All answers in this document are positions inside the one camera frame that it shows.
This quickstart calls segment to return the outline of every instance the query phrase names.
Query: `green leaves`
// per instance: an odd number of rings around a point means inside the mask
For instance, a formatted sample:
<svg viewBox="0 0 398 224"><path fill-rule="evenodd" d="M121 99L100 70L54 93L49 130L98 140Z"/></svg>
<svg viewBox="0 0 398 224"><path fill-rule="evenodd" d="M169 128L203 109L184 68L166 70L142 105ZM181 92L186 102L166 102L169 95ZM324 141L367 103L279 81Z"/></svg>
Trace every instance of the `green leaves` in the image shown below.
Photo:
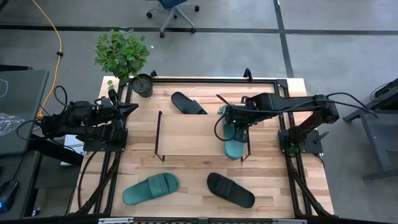
<svg viewBox="0 0 398 224"><path fill-rule="evenodd" d="M117 78L128 80L130 75L137 76L150 54L144 40L144 36L133 36L131 30L111 30L108 34L101 34L95 46L95 64L103 66L102 71L112 72Z"/></svg>

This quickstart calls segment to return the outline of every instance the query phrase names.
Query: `potted plant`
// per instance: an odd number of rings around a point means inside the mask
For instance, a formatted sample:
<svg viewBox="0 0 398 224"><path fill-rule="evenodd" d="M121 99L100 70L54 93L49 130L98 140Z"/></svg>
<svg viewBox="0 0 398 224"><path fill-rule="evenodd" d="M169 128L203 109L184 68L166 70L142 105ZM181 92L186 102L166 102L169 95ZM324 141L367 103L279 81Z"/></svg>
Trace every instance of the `potted plant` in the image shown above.
<svg viewBox="0 0 398 224"><path fill-rule="evenodd" d="M132 32L111 30L101 34L95 46L95 64L102 66L102 71L112 72L122 80L132 80L132 89L141 97L147 98L153 92L153 80L147 74L139 74L147 62L149 51L143 43L145 37L137 38Z"/></svg>

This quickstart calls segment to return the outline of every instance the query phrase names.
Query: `yellow cable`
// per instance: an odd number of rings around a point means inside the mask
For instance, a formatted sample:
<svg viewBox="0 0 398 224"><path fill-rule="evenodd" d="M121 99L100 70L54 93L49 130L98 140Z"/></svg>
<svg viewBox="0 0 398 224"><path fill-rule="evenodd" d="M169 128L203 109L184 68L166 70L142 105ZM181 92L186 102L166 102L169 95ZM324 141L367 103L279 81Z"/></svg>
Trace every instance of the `yellow cable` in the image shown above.
<svg viewBox="0 0 398 224"><path fill-rule="evenodd" d="M57 33L58 39L59 39L59 41L60 41L60 51L59 51L59 52L62 53L62 40L61 40L60 34L58 33L57 28L55 28L55 26L54 26L54 24L52 23L51 19L46 15L46 13L45 13L45 12L43 11L43 9L36 3L36 1L35 1L35 0L32 0L32 2L39 8L39 10L42 12L42 14L46 17L46 19L50 22L51 26L54 28L54 31ZM57 62L57 66L55 67L54 81L53 81L53 83L52 83L52 87L51 87L50 92L47 94L47 96L46 96L45 99L44 99L43 108L45 107L45 104L47 103L47 100L49 99L51 93L54 91L54 87L55 87L55 84L56 84L56 82L57 82L58 67L60 66L60 62L61 62L61 55L58 55L58 62ZM39 112L37 113L37 119L42 119L42 118L44 117L44 115L43 115L43 108L41 108L41 109L39 110Z"/></svg>

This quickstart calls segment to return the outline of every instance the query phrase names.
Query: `office chair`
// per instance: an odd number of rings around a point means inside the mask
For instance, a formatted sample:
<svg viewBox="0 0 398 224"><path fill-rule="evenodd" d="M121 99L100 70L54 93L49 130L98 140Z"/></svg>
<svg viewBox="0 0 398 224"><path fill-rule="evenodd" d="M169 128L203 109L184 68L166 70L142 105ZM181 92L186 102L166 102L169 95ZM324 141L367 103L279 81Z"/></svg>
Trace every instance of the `office chair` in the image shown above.
<svg viewBox="0 0 398 224"><path fill-rule="evenodd" d="M185 3L182 4L183 2L186 2L187 0L157 0L159 4L154 8L148 11L147 17L150 19L152 18L152 13L155 12L161 12L168 10L170 11L169 16L167 16L166 21L164 22L163 26L160 28L160 37L164 38L164 29L166 28L167 24L170 22L172 16L174 16L174 19L177 18L177 15L180 15L182 19L184 19L187 23L189 23L192 28L191 28L191 33L194 34L197 30L195 29L194 23L185 15L181 9L180 6L192 6L196 4L190 4L190 3ZM195 6L195 12L199 11L199 6Z"/></svg>

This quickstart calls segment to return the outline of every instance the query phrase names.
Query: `plastic bag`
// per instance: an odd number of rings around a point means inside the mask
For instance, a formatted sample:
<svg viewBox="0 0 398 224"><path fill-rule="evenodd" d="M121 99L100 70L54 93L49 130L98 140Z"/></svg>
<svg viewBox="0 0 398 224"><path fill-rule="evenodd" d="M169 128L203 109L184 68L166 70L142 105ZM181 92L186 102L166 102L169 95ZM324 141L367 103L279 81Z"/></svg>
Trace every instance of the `plastic bag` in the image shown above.
<svg viewBox="0 0 398 224"><path fill-rule="evenodd" d="M24 119L21 119L18 116L8 115L0 112L0 136L6 135L17 129L18 125L24 121Z"/></svg>

